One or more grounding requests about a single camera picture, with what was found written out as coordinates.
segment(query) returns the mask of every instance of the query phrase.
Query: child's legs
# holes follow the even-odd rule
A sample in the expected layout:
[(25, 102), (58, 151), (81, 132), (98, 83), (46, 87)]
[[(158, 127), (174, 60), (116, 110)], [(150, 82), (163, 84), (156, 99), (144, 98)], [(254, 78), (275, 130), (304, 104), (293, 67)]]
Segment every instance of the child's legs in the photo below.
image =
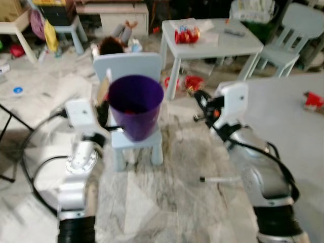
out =
[(120, 34), (123, 32), (125, 29), (125, 26), (123, 24), (119, 24), (116, 29), (111, 33), (112, 37), (119, 37)]
[(121, 34), (120, 40), (123, 42), (125, 45), (128, 44), (128, 41), (131, 37), (132, 34), (132, 29), (129, 27), (125, 27), (123, 33)]

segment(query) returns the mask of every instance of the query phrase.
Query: light blue chair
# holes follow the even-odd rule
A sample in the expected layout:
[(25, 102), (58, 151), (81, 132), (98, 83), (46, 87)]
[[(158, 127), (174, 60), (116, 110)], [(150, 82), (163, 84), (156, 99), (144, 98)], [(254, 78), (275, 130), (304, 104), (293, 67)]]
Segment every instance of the light blue chair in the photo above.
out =
[(311, 38), (317, 38), (324, 32), (324, 13), (308, 6), (290, 4), (282, 20), (285, 27), (272, 44), (266, 45), (256, 58), (249, 73), (253, 74), (256, 66), (264, 69), (267, 62), (277, 67), (274, 76), (288, 76), (299, 58), (299, 52)]
[[(94, 57), (95, 71), (100, 82), (106, 78), (107, 69), (111, 69), (112, 80), (127, 75), (145, 75), (159, 82), (162, 70), (162, 58), (158, 53), (120, 53)], [(110, 124), (116, 126), (111, 115)], [(153, 165), (163, 163), (162, 135), (158, 125), (153, 134), (140, 142), (130, 141), (124, 133), (111, 133), (111, 146), (113, 148), (113, 163), (115, 171), (123, 171), (126, 168), (126, 160), (123, 155), (124, 149), (152, 147), (151, 162)]]

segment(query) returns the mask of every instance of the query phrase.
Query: black stand leg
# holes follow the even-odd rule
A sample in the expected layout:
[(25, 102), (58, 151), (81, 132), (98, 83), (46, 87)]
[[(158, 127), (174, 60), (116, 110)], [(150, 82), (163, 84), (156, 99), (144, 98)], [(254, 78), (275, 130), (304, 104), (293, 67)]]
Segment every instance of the black stand leg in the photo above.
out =
[[(23, 122), (19, 117), (17, 117), (15, 114), (13, 114), (11, 111), (7, 110), (4, 106), (2, 106), (0, 104), (0, 108), (2, 110), (4, 110), (6, 113), (9, 114), (9, 119), (7, 120), (7, 123), (4, 127), (4, 129), (2, 130), (1, 134), (0, 134), (0, 143), (1, 143), (1, 140), (2, 140), (2, 137), (4, 136), (5, 132), (6, 132), (6, 129), (9, 125), (9, 122), (11, 120), (11, 118), (15, 118), (17, 121), (19, 121), (21, 124), (23, 124), (25, 127), (27, 127), (31, 132), (34, 131), (33, 128), (31, 128), (29, 125), (27, 125), (25, 122)], [(9, 181), (10, 183), (14, 183), (16, 179), (13, 179), (13, 178), (9, 178), (9, 177), (6, 177), (6, 176), (3, 176), (3, 175), (0, 175), (0, 179), (3, 179), (5, 181)]]

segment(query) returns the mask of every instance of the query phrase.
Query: chair backrest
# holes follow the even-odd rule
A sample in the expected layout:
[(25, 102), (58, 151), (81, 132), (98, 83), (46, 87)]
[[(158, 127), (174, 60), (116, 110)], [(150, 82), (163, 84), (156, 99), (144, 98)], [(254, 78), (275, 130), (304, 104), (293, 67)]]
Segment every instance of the chair backrest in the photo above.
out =
[(107, 69), (111, 69), (113, 81), (127, 75), (139, 74), (159, 82), (162, 58), (158, 53), (118, 53), (97, 56), (93, 62), (97, 76), (102, 82)]
[(292, 51), (299, 53), (309, 39), (319, 37), (324, 32), (324, 13), (309, 6), (292, 3), (287, 9), (282, 25), (285, 28), (274, 44), (278, 47), (283, 45), (285, 50), (290, 50), (298, 39), (299, 42)]

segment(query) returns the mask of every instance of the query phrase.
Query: dark hair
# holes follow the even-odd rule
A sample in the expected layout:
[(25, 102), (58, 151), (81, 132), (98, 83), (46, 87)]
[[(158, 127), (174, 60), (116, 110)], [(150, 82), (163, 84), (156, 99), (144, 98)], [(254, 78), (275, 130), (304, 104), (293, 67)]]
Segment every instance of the dark hair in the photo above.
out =
[(100, 55), (123, 53), (124, 49), (114, 37), (106, 37), (100, 46)]

